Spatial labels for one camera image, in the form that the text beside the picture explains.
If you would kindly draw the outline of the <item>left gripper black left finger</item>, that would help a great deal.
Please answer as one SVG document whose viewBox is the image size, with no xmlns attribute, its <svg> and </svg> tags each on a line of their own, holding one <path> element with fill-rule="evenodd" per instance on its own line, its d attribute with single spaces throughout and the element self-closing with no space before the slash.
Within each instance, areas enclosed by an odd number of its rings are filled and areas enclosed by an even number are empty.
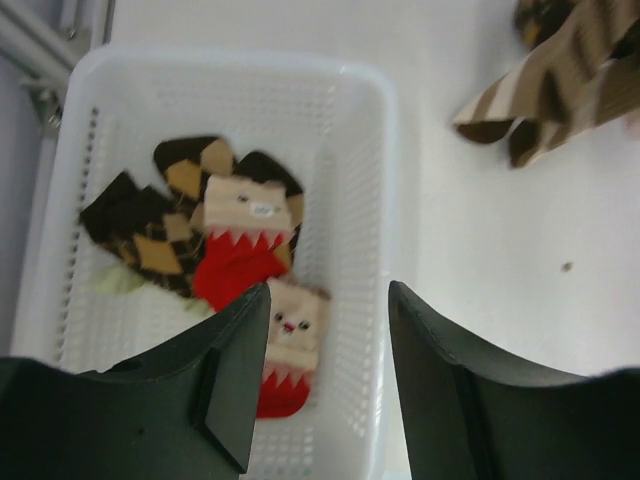
<svg viewBox="0 0 640 480">
<path fill-rule="evenodd" d="M 5 479 L 236 479 L 249 466 L 266 285 L 105 372 L 1 361 Z"/>
</svg>

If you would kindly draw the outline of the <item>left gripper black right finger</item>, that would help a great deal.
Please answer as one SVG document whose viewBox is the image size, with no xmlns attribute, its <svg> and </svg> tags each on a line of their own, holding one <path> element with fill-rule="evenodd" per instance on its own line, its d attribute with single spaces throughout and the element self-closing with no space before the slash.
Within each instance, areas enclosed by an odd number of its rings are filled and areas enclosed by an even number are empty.
<svg viewBox="0 0 640 480">
<path fill-rule="evenodd" d="M 635 479 L 639 372 L 580 376 L 512 354 L 405 284 L 389 327 L 415 479 Z"/>
</svg>

